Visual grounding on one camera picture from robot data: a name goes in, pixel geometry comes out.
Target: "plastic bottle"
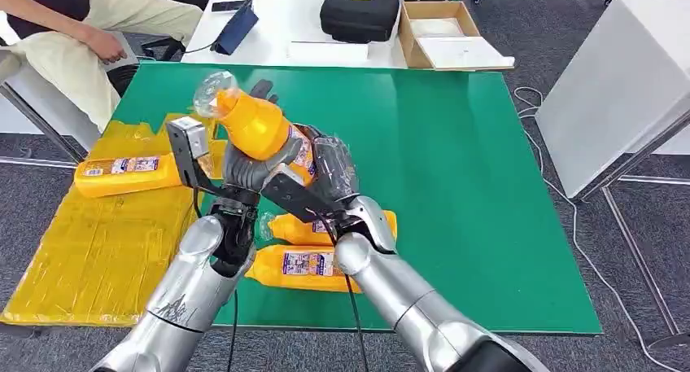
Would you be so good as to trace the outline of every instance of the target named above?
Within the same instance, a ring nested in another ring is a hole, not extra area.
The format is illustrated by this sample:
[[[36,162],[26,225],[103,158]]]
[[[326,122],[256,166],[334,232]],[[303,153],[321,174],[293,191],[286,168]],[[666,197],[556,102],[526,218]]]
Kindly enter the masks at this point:
[[[398,221],[392,211],[383,211],[386,215],[388,225],[391,227],[393,237],[398,238]],[[333,246],[330,237],[321,221],[303,223],[297,217],[286,213],[274,217],[267,224],[271,231],[271,236],[277,239],[284,239],[295,245],[309,246]]]
[[[179,186],[173,154],[87,160],[76,167],[74,185],[86,197]]]
[[[345,275],[335,264],[333,247],[276,244],[256,252],[245,276],[267,287],[347,292]],[[361,293],[354,281],[352,291]]]
[[[275,155],[289,137],[301,140],[299,154],[289,167],[302,178],[304,186],[314,178],[309,139],[282,115],[278,106],[240,90],[230,72],[215,72],[202,82],[194,94],[194,109],[201,116],[218,119],[230,141],[256,160]]]

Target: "black case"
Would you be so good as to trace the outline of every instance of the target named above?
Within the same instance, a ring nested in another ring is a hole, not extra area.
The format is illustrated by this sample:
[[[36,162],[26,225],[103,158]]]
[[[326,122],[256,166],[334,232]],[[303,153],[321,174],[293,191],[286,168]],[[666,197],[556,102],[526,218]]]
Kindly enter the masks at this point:
[[[399,10],[400,0],[325,0],[321,29],[336,41],[387,41]]]

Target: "white cord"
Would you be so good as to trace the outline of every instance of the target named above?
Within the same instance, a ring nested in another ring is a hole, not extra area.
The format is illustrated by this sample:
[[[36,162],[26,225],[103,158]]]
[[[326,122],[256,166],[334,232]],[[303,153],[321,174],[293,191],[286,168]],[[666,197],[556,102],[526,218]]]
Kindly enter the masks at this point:
[[[530,92],[536,93],[539,96],[539,105],[534,105],[532,102],[524,99],[523,97],[521,97],[518,94],[518,91],[530,91]],[[518,87],[513,91],[513,95],[515,95],[515,98],[517,98],[518,100],[523,101],[524,103],[529,105],[529,107],[524,108],[518,112],[517,115],[520,116],[520,120],[525,119],[525,118],[534,118],[535,117],[534,114],[526,114],[526,113],[529,111],[532,111],[532,110],[536,111],[537,109],[539,109],[542,102],[544,101],[544,95],[539,90],[533,89],[531,87],[525,87],[525,86]],[[644,340],[642,339],[642,333],[640,333],[640,329],[638,329],[637,326],[635,325],[635,321],[632,320],[632,317],[630,316],[630,313],[627,311],[626,306],[623,303],[623,300],[621,299],[621,296],[618,294],[616,289],[613,286],[611,286],[611,284],[609,284],[608,281],[606,281],[606,279],[601,274],[599,269],[597,269],[596,266],[594,265],[594,262],[592,262],[592,260],[589,258],[587,253],[585,253],[584,250],[578,244],[578,240],[577,240],[577,235],[578,235],[578,207],[572,201],[570,201],[566,197],[566,195],[561,193],[561,191],[558,190],[548,179],[544,178],[544,157],[542,155],[541,148],[539,148],[536,141],[530,136],[530,134],[527,132],[527,130],[526,129],[523,129],[523,130],[524,130],[527,138],[530,139],[530,142],[532,143],[533,146],[535,146],[535,148],[537,150],[537,155],[539,156],[539,172],[541,173],[544,182],[546,182],[547,185],[549,185],[554,191],[556,191],[556,193],[558,193],[558,195],[560,195],[573,208],[573,244],[575,245],[575,248],[578,249],[580,254],[582,254],[584,259],[590,265],[590,267],[592,267],[592,269],[594,270],[594,273],[596,273],[596,276],[601,280],[601,282],[603,282],[604,285],[606,285],[606,287],[609,288],[611,293],[613,293],[614,296],[616,297],[616,300],[618,301],[618,304],[621,306],[623,313],[625,313],[627,320],[630,322],[633,330],[635,330],[635,333],[637,334],[637,339],[640,341],[640,346],[642,347],[642,352],[644,352],[644,355],[647,356],[647,358],[649,360],[651,360],[654,364],[659,365],[661,368],[663,368],[665,370],[669,370],[671,372],[681,372],[680,370],[677,370],[676,368],[673,368],[671,366],[668,366],[666,364],[661,363],[660,361],[657,361],[657,359],[652,357],[652,355],[650,355],[649,352],[647,351],[647,345],[644,344]]]

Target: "person's hand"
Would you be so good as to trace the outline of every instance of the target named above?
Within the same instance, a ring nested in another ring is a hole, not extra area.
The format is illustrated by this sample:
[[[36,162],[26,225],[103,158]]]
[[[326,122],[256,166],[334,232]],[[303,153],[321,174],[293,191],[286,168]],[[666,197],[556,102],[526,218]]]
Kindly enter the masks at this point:
[[[117,38],[100,28],[89,26],[85,31],[82,42],[84,42],[104,64],[114,63],[119,59],[127,58],[127,54],[124,52],[124,48],[120,42],[117,41]]]

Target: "floor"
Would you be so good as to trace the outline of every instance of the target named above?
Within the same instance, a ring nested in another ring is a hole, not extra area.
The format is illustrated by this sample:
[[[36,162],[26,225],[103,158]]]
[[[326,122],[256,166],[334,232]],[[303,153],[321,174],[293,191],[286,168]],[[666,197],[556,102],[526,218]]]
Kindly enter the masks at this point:
[[[530,85],[548,91],[603,11],[603,0],[483,0],[472,6],[480,31],[517,67],[505,73],[509,88]],[[527,130],[539,141],[530,121]],[[59,156],[38,138],[0,136],[0,154],[31,147]],[[687,157],[655,156],[640,172],[649,175],[690,174]],[[556,181],[552,168],[546,177]],[[0,304],[10,297],[36,249],[42,232],[71,181],[69,171],[0,164]],[[690,330],[690,189],[620,184],[613,189],[620,208],[657,276],[659,286],[681,329]],[[552,192],[567,233],[572,232],[570,206]],[[621,293],[645,341],[666,334],[666,328],[639,271],[627,252],[602,195],[580,206],[578,242],[604,276]],[[615,298],[575,254],[604,334],[597,337],[511,336],[531,350],[552,371],[661,371],[641,352],[635,333]],[[20,339],[0,335],[0,369],[14,371],[87,370],[126,335],[124,329],[53,328],[48,335]],[[365,335],[371,370],[418,370],[394,335]],[[189,370],[225,370],[229,332],[213,330],[203,337]],[[238,334],[233,370],[351,371],[362,370],[352,334],[289,331],[245,331]],[[690,349],[653,351],[659,361],[690,370]]]

